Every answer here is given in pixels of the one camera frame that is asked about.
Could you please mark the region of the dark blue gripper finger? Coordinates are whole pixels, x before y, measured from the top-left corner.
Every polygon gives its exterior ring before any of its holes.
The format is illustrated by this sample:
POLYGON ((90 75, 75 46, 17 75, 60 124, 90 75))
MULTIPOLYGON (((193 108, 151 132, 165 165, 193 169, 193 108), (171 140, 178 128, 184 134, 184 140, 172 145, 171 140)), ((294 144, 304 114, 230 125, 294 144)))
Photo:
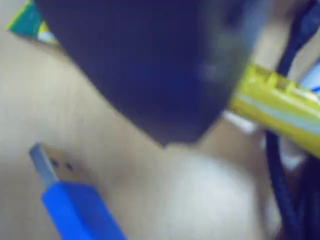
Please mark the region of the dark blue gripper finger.
POLYGON ((196 142, 227 107, 269 0, 38 0, 90 82, 160 145, 196 142))

